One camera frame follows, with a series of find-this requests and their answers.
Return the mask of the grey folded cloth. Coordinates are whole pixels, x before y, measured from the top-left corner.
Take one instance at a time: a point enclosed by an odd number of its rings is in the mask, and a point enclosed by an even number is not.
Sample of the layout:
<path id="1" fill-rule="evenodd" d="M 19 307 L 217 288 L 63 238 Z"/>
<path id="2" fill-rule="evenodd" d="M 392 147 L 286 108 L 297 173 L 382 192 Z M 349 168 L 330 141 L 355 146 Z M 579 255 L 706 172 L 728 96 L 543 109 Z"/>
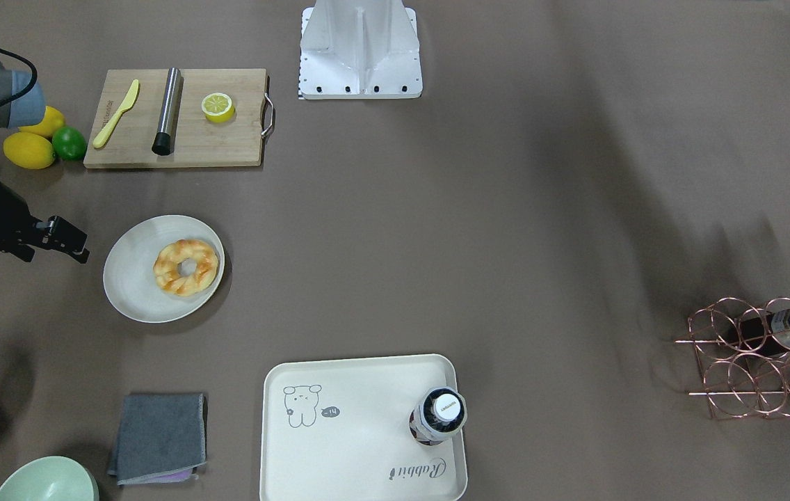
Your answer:
<path id="1" fill-rule="evenodd" d="M 205 464 L 203 393 L 134 393 L 124 398 L 106 469 L 117 485 L 185 482 Z"/>

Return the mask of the tea bottle on tray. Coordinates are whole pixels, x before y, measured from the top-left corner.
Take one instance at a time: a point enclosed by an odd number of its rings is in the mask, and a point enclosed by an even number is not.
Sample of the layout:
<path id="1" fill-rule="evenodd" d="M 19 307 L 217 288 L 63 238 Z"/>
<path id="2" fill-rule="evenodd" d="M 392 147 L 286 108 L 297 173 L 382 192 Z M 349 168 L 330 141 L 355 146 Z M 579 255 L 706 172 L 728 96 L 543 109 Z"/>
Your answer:
<path id="1" fill-rule="evenodd" d="M 409 431 L 418 443 L 436 446 L 458 434 L 468 418 L 465 399 L 449 386 L 427 391 L 408 419 Z"/>

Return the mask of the steel cylinder muddler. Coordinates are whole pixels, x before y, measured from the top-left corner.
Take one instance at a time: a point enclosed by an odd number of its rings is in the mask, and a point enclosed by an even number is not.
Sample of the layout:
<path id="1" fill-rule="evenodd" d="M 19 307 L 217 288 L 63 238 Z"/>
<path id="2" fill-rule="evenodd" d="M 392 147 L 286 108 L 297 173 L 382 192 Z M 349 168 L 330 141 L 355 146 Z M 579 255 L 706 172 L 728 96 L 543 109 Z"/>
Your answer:
<path id="1" fill-rule="evenodd" d="M 177 120 L 183 88 L 184 77 L 182 71 L 178 67 L 171 67 L 164 86 L 159 123 L 157 124 L 152 144 L 152 151 L 156 155 L 168 156 L 175 149 Z"/>

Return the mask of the green lime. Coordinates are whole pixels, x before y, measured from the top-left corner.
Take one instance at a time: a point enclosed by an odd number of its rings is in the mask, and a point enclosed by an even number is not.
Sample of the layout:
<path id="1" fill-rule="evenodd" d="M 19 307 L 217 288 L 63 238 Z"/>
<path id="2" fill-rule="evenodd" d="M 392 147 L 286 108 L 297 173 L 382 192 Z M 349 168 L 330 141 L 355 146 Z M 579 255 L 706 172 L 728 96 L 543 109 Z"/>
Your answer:
<path id="1" fill-rule="evenodd" d="M 83 134 L 73 127 L 58 128 L 51 138 L 55 155 L 62 161 L 83 161 L 88 142 Z"/>

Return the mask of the yellow lemon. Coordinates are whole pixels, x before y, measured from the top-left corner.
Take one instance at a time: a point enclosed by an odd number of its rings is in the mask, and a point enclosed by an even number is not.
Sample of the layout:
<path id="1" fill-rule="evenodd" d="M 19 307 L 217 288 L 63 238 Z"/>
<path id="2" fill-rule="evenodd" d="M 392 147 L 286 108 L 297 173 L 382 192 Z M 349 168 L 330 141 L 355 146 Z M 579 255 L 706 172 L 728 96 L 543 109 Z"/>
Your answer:
<path id="1" fill-rule="evenodd" d="M 54 134 L 65 126 L 67 123 L 65 123 L 64 114 L 58 109 L 46 105 L 42 120 L 35 125 L 19 127 L 19 132 L 37 134 L 37 136 L 51 140 Z"/>
<path id="2" fill-rule="evenodd" d="M 30 132 L 8 136 L 3 142 L 3 153 L 17 167 L 25 169 L 48 168 L 56 159 L 51 142 Z"/>

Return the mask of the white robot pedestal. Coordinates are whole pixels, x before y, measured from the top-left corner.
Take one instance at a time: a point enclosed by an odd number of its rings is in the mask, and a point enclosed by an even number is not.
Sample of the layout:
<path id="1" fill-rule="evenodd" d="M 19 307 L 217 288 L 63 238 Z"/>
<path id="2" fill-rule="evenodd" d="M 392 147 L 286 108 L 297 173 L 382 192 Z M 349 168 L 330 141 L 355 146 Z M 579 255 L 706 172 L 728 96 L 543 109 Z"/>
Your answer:
<path id="1" fill-rule="evenodd" d="M 300 22 L 300 99 L 407 100 L 423 94 L 417 13 L 403 2 L 316 1 Z"/>

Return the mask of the white round plate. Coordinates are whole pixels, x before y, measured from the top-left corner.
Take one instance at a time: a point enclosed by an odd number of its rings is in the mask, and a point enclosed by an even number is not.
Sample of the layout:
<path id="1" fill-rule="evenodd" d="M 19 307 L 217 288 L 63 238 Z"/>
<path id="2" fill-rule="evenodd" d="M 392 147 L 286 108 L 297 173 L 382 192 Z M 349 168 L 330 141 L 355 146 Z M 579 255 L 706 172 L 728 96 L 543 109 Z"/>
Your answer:
<path id="1" fill-rule="evenodd" d="M 162 292 L 154 284 L 152 267 L 157 254 L 178 240 L 205 241 L 220 258 L 214 282 L 191 297 Z M 163 215 L 135 225 L 119 238 L 106 260 L 103 284 L 106 297 L 118 312 L 136 321 L 158 324 L 197 311 L 218 288 L 224 270 L 225 250 L 210 226 L 190 216 Z"/>

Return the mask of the twisted glazed donut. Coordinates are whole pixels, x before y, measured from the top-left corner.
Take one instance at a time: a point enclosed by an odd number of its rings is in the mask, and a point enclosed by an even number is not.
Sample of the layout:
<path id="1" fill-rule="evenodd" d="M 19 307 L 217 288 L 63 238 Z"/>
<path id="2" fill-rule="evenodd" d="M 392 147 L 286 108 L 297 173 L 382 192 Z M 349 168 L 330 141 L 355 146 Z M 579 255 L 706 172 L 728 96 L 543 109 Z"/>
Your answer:
<path id="1" fill-rule="evenodd" d="M 203 292 L 214 282 L 219 269 L 219 256 L 202 240 L 170 242 L 159 251 L 152 267 L 154 284 L 178 297 Z"/>

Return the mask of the half lemon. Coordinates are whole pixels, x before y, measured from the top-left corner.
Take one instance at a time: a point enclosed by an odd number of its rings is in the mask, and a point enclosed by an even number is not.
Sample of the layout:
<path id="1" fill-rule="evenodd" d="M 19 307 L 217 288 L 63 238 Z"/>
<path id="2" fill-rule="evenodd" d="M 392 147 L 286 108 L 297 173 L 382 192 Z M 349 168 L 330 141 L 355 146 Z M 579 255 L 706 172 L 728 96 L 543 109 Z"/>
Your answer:
<path id="1" fill-rule="evenodd" d="M 224 123 L 235 116 L 234 100 L 224 93 L 205 95 L 200 104 L 204 117 L 212 123 Z"/>

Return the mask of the green bowl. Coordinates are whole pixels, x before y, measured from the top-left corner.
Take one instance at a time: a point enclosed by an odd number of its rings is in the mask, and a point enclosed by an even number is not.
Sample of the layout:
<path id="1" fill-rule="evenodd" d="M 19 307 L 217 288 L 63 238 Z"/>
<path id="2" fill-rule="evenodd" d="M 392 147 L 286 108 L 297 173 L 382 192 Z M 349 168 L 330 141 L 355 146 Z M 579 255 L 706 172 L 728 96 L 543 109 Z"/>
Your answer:
<path id="1" fill-rule="evenodd" d="M 96 479 L 66 456 L 24 464 L 0 487 L 0 500 L 99 500 Z"/>

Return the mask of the cream rabbit tray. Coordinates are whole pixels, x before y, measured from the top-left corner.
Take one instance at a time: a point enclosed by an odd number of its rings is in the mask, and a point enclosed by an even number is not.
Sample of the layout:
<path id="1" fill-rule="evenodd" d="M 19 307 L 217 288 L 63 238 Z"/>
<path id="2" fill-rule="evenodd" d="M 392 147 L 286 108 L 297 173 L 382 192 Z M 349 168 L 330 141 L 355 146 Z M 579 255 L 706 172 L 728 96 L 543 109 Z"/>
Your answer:
<path id="1" fill-rule="evenodd" d="M 439 354 L 283 363 L 264 381 L 261 500 L 458 500 L 464 434 L 414 434 L 430 390 L 458 387 Z"/>

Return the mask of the yellow plastic knife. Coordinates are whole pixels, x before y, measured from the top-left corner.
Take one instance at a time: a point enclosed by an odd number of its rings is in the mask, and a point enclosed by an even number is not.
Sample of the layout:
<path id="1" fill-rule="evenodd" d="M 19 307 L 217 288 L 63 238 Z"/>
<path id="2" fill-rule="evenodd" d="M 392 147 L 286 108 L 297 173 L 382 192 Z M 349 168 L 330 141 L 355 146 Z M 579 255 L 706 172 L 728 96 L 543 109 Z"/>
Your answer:
<path id="1" fill-rule="evenodd" d="M 134 108 L 134 105 L 138 99 L 138 94 L 140 94 L 140 80 L 134 79 L 131 82 L 130 88 L 126 92 L 124 99 L 122 99 L 121 104 L 110 116 L 108 121 L 106 121 L 106 124 L 102 127 L 99 133 L 96 134 L 96 137 L 94 137 L 92 140 L 93 148 L 102 149 L 106 143 L 108 143 L 110 136 L 112 136 L 114 133 L 115 128 L 118 126 L 118 123 L 122 118 L 122 115 Z"/>

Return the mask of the bamboo cutting board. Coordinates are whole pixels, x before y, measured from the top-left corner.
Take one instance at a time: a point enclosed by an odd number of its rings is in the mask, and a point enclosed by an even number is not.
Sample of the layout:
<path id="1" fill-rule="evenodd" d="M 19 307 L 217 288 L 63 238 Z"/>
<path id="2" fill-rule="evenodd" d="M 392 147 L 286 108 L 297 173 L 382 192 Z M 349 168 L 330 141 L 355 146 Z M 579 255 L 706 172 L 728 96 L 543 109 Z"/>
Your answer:
<path id="1" fill-rule="evenodd" d="M 172 153 L 152 151 L 162 111 L 167 69 L 122 69 L 106 73 L 90 138 L 94 138 L 118 110 L 131 82 L 140 82 L 138 97 L 125 111 L 102 148 L 89 145 L 86 168 L 233 168 L 258 167 L 264 158 L 264 139 L 270 128 L 264 118 L 273 115 L 266 98 L 268 71 L 252 69 L 184 69 L 181 105 Z M 231 120 L 214 123 L 205 118 L 205 95 L 221 92 L 235 105 Z"/>

